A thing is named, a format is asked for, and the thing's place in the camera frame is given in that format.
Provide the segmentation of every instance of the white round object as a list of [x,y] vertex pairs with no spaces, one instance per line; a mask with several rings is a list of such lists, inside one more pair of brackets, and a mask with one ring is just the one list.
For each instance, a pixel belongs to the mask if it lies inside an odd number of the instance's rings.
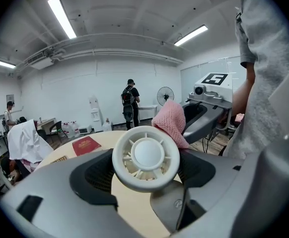
[[180,154],[173,139],[152,126],[128,130],[116,143],[112,155],[119,180],[128,188],[153,192],[174,179]]

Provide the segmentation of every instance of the ceiling light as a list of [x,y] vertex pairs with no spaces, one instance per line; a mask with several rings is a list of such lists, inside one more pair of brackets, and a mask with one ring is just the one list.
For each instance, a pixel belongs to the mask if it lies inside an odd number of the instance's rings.
[[5,67],[8,67],[8,68],[11,68],[11,69],[14,69],[14,68],[15,68],[15,65],[9,64],[9,63],[3,62],[3,61],[0,61],[0,65],[1,65],[1,66],[5,66]]
[[67,36],[70,39],[76,38],[76,34],[69,22],[69,19],[66,16],[61,0],[48,0],[48,3]]
[[206,26],[201,26],[198,29],[195,29],[193,32],[187,34],[186,36],[184,36],[183,38],[181,38],[179,41],[177,41],[176,43],[174,43],[174,45],[179,46],[185,42],[187,42],[188,40],[190,40],[191,38],[197,36],[200,33],[203,33],[207,30],[208,28]]

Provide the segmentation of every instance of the red book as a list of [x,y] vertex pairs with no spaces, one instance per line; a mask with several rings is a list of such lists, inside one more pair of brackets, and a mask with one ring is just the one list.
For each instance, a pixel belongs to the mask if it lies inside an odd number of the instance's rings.
[[98,147],[101,147],[101,145],[98,144],[91,137],[84,137],[80,140],[73,142],[72,145],[77,156],[83,155],[85,153],[90,153]]

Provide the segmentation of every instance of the white ceiling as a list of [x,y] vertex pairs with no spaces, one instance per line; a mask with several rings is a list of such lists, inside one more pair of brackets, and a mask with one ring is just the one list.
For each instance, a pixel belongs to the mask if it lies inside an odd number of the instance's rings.
[[[144,50],[176,58],[198,50],[200,39],[196,37],[180,48],[171,44],[203,24],[209,28],[203,34],[204,42],[216,44],[222,35],[233,36],[234,7],[239,6],[239,0],[62,0],[62,3],[78,37],[103,33],[152,37],[157,40],[138,39],[138,46],[155,41]],[[121,40],[134,38],[117,36],[99,35],[97,41],[89,41],[94,48],[100,44],[102,48],[110,48],[116,38],[124,48],[128,41]],[[0,23],[0,60],[20,65],[39,50],[56,47],[64,40],[68,38],[47,0],[16,0]],[[160,47],[158,40],[171,44]]]

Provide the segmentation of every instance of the pink towel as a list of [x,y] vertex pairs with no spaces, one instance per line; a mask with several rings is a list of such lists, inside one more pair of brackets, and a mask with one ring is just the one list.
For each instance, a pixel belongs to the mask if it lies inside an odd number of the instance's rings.
[[152,126],[169,134],[178,148],[189,147],[189,143],[181,134],[185,127],[185,116],[180,104],[168,100],[156,117],[152,119]]

